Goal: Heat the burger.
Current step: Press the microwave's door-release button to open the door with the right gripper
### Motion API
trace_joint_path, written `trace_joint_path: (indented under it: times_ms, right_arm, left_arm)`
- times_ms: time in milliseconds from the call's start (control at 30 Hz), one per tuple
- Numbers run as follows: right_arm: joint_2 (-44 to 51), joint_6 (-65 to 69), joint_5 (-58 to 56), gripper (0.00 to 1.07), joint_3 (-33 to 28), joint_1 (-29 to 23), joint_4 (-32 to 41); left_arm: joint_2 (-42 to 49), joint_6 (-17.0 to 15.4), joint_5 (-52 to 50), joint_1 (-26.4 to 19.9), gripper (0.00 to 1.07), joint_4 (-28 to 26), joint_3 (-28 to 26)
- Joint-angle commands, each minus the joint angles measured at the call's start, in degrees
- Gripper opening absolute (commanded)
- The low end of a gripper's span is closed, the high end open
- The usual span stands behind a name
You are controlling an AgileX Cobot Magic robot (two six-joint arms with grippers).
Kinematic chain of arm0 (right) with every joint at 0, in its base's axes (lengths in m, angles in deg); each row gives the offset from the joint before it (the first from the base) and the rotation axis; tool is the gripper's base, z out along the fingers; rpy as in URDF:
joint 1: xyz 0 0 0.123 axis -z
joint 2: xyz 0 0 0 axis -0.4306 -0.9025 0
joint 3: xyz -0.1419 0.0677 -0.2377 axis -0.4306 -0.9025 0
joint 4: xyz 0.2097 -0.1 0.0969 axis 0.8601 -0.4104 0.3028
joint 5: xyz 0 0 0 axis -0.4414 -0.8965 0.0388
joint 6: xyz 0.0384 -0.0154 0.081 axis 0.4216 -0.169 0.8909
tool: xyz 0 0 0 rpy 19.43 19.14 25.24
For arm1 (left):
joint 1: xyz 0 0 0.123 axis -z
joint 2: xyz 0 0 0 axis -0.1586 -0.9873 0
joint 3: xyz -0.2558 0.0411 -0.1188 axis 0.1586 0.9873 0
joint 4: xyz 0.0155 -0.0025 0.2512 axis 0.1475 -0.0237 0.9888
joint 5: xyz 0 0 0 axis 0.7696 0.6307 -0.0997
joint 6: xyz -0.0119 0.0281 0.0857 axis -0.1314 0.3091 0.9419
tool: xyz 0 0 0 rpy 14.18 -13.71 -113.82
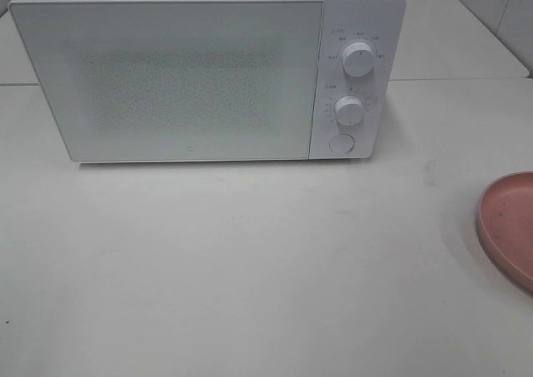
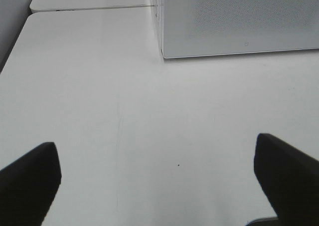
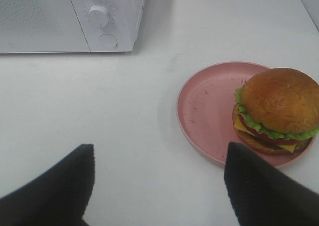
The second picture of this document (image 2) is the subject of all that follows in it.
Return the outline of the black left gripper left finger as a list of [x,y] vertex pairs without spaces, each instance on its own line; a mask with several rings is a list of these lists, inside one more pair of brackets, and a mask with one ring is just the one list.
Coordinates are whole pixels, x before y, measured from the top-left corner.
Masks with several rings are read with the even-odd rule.
[[0,171],[0,224],[42,225],[61,184],[56,145],[45,142]]

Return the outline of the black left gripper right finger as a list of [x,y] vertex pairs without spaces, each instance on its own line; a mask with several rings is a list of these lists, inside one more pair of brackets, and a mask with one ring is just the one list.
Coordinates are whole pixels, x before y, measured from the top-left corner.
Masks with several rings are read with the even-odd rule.
[[283,226],[319,224],[319,162],[268,133],[257,137],[254,173]]

